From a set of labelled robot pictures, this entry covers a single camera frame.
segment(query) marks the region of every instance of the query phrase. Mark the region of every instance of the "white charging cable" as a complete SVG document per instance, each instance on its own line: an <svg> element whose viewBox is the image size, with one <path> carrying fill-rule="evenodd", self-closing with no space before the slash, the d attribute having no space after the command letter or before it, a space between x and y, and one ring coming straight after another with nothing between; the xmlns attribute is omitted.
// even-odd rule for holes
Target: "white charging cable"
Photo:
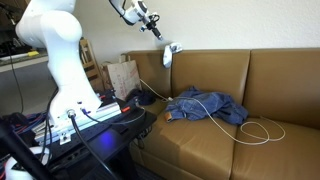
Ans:
<svg viewBox="0 0 320 180"><path fill-rule="evenodd" d="M171 97L165 98L165 97L161 96L160 94L158 94L157 92L155 92L155 91L154 91L146 82L144 82L142 79L140 79L140 81L141 81L143 84L145 84L152 92L154 92L156 95L158 95L159 97L161 97L161 98L163 99L163 101L168 102L168 101L172 101L172 100L173 100ZM272 138L270 138L270 134L269 134L268 130L267 130L264 126L262 126L261 124L259 124L259 123L257 123L257 122L245 122L244 124L242 124L242 125L240 126L241 132L243 132L244 134L246 134L246 135L248 135L248 136L251 136L251 137L253 137L253 138L260 139L260 140L263 140L263 141L260 141L260 142L245 142L245 141L241 141L241 140L238 140L238 139L234 138L234 137L233 137L232 135L230 135L225 129L223 129L223 127L221 127L221 126L219 125L219 123L217 123L217 121L210 115L210 113L208 112L207 108L206 108L199 100L197 100L197 99L195 99L195 98L190 98L190 97L175 97L175 98L176 98L176 99L189 99L189 100L194 100L194 101L198 102L198 103L201 105L201 107L206 111L206 113L207 113L207 115L210 117L210 119L211 119L225 134L227 134L231 139L233 139L234 141L236 141L236 142L238 142L238 143L245 144L245 145L261 145L261 144L265 144L265 143L267 143L267 142L269 142L269 141L280 141L280 140L283 139L283 138L285 137L285 135L286 135L286 131L284 130L284 128L283 128L280 124L278 124L278 123L276 123L275 121L272 121L272 120L270 120L270 119L267 119L267 118L265 118L265 117L260 117L261 119L268 120L268 121L274 123L275 125L277 125L277 126L282 130L282 132L283 132L282 136L279 137L279 138L276 138L276 139L272 139ZM250 134L250 133L244 131L244 130L243 130L243 127L245 127L245 126L247 126L247 125L249 125L249 124L254 124L254 125L259 126L259 127L266 133L267 137L266 137L266 138L264 138L264 137L259 137L259 136L256 136L256 135L253 135L253 134Z"/></svg>

